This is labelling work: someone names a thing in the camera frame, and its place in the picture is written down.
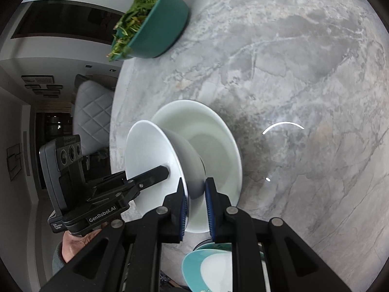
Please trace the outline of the person's left hand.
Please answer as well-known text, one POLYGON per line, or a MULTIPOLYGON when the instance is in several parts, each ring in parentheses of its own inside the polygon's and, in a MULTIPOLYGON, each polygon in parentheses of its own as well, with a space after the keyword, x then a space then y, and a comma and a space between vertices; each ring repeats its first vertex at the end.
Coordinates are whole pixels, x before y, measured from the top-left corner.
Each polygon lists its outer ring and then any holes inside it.
POLYGON ((69 231, 64 232, 61 248, 63 260, 68 263, 100 232, 97 229, 83 237, 74 236, 69 231))

